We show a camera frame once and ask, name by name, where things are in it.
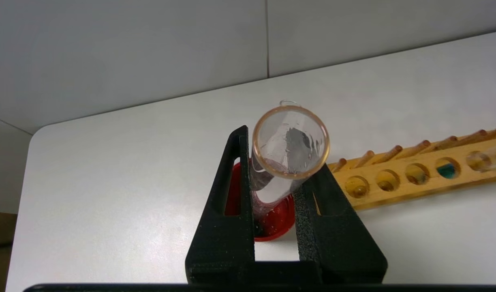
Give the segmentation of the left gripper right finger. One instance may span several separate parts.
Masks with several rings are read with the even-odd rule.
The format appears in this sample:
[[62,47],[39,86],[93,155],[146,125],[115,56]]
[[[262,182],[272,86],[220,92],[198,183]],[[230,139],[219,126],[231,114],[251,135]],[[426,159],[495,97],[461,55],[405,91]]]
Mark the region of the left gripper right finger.
[[381,284],[388,262],[327,167],[293,192],[299,259],[322,284]]

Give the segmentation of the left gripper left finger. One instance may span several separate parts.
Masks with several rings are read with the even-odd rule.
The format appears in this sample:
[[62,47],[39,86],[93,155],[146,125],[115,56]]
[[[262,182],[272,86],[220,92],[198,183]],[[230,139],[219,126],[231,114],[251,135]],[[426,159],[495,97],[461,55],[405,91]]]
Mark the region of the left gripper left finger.
[[[240,159],[239,211],[224,212],[234,161]],[[207,202],[185,258],[189,284],[241,284],[255,261],[253,216],[248,174],[248,127],[228,137]]]

